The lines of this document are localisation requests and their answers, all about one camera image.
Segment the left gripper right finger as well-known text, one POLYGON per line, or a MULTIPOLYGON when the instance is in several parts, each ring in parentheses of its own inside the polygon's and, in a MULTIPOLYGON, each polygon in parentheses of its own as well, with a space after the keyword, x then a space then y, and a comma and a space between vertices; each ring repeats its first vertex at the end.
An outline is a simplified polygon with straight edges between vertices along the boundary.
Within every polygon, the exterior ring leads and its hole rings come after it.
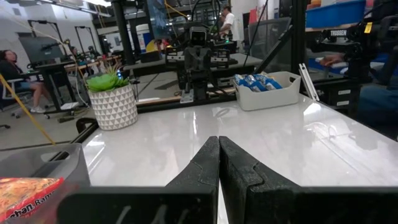
POLYGON ((302 187, 219 141, 229 224, 398 224, 398 187, 302 187))

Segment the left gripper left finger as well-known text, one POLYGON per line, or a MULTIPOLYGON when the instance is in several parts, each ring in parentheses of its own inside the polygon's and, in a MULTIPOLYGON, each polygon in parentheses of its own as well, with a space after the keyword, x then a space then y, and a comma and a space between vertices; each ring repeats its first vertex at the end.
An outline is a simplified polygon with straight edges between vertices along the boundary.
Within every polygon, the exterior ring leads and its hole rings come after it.
POLYGON ((87 187, 64 198, 58 224, 216 224, 220 142, 209 137, 164 187, 87 187))

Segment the blue soy sauce ramen pack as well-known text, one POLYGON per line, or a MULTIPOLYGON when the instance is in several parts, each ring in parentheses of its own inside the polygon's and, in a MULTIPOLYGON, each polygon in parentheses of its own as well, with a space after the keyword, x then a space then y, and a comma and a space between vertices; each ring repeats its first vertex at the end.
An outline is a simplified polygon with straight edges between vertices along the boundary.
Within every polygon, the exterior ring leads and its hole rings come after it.
POLYGON ((265 86, 266 90, 280 90, 283 89, 283 87, 275 81, 272 77, 268 77, 267 75, 258 75, 258 79, 261 81, 261 83, 265 86))
POLYGON ((267 88, 253 75, 248 75, 244 78, 246 81, 246 86, 250 88, 253 92, 264 92, 267 88))
POLYGON ((250 84, 244 75, 235 74, 234 80, 237 86, 245 86, 250 88, 250 84))

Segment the orange chicken ramen noodle pack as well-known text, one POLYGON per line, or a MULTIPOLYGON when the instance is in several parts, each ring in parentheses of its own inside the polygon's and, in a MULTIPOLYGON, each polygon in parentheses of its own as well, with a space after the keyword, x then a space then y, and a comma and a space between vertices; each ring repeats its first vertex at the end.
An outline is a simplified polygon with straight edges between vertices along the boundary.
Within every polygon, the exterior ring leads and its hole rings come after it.
POLYGON ((0 178, 0 223, 28 217, 45 204, 63 184, 61 178, 0 178))

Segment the standing person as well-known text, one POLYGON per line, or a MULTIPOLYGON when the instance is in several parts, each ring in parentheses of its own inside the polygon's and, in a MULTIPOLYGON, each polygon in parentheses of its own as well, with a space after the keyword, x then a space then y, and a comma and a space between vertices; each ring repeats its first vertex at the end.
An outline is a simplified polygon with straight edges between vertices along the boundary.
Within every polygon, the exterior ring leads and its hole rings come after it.
POLYGON ((224 36, 231 34, 232 40, 237 41, 237 39, 238 39, 237 24, 235 22, 235 20, 236 20, 235 15, 231 12, 230 5, 224 6, 223 17, 224 17, 224 22, 219 31, 220 37, 224 37, 224 36))

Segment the grey mesh office chair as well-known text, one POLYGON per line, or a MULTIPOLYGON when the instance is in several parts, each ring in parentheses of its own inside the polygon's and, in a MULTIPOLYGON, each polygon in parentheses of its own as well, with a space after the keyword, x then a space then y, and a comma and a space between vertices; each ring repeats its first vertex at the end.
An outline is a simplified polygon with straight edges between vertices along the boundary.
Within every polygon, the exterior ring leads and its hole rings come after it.
POLYGON ((283 17, 249 24, 249 44, 251 45, 249 55, 263 59, 286 31, 290 22, 290 17, 283 17))

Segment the white rectangular tray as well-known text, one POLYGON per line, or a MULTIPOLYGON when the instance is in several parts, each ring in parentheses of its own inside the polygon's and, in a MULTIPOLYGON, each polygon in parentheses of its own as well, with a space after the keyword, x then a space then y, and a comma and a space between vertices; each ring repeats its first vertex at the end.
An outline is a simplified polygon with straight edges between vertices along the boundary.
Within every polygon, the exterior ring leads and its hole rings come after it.
POLYGON ((238 85, 233 81, 236 99, 244 111, 262 110, 295 104, 299 101, 301 77, 294 73, 282 71, 269 73, 282 86, 279 90, 255 92, 249 87, 238 85))

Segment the succulent plant in white pot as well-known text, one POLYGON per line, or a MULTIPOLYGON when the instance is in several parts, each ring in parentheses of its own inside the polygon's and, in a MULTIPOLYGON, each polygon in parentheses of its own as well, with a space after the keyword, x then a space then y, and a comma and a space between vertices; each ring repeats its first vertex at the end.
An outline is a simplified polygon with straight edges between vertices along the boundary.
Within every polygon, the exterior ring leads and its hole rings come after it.
POLYGON ((138 120, 134 88, 122 75, 122 65, 107 65, 104 73, 86 81, 98 126, 105 131, 126 128, 138 120))

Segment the dark grey plastic bin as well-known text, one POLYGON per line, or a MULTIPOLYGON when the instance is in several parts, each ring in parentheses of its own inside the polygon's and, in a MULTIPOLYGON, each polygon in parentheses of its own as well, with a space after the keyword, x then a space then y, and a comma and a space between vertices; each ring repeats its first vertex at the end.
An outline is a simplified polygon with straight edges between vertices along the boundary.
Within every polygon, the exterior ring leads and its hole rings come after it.
POLYGON ((80 187, 90 185, 90 177, 81 144, 22 148, 0 151, 0 178, 63 178, 52 197, 28 217, 0 224, 59 224, 60 202, 80 187))

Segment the white leaning strip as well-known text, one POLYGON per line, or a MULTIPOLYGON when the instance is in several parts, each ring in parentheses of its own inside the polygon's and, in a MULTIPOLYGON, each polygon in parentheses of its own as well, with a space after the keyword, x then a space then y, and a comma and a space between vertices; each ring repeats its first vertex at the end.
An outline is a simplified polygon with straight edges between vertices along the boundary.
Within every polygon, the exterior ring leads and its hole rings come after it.
POLYGON ((299 72, 303 78, 304 86, 307 91, 308 96, 314 101, 320 101, 317 91, 313 85, 310 74, 307 70, 307 67, 304 63, 300 63, 298 65, 299 72))

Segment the black drawer unit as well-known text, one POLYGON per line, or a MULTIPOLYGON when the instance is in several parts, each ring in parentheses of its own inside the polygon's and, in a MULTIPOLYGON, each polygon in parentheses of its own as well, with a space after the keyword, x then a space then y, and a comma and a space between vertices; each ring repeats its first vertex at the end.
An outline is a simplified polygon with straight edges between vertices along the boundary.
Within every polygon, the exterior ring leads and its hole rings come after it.
POLYGON ((364 83, 348 78, 315 80, 320 101, 336 110, 355 110, 364 83))

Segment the person's hand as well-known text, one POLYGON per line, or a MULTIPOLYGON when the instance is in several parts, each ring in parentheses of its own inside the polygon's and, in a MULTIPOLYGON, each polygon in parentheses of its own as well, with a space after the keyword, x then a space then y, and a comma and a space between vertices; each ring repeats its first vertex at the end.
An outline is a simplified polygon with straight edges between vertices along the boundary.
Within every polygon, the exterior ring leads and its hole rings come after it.
POLYGON ((330 67, 335 63, 340 63, 344 61, 344 54, 333 54, 333 55, 326 55, 320 60, 320 65, 325 67, 330 67))

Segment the black standing desk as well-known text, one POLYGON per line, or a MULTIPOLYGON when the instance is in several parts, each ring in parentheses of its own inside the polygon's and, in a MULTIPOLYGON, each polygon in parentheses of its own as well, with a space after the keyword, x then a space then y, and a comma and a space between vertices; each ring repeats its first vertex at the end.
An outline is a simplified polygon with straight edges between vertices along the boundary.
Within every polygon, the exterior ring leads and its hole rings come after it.
POLYGON ((30 78, 32 81, 33 76, 36 76, 38 82, 43 82, 46 89, 49 91, 51 99, 54 104, 54 109, 47 110, 44 115, 49 116, 50 114, 57 113, 69 113, 70 115, 75 114, 75 109, 78 107, 75 94, 72 89, 72 85, 68 79, 67 72, 65 70, 66 65, 72 65, 71 62, 53 63, 48 65, 40 65, 36 67, 36 70, 29 73, 23 73, 24 78, 30 78), (70 101, 65 102, 60 92, 60 87, 66 87, 70 96, 70 101))

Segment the silver metal bracket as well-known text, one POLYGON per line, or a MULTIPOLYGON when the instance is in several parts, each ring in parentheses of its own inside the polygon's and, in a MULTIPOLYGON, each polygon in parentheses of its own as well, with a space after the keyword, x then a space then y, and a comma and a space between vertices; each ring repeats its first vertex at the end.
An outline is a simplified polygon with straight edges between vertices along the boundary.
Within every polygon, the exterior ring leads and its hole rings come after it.
POLYGON ((189 91, 182 90, 180 103, 181 104, 192 103, 193 101, 194 101, 194 90, 193 89, 190 89, 189 91))

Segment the black vertical post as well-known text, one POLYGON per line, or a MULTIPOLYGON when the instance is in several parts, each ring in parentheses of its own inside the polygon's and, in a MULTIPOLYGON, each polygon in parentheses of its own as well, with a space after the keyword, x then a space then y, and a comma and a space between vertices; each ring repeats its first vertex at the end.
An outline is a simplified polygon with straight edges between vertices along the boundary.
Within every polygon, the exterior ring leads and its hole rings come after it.
POLYGON ((305 16, 307 0, 292 0, 291 72, 299 75, 299 65, 305 62, 305 16))

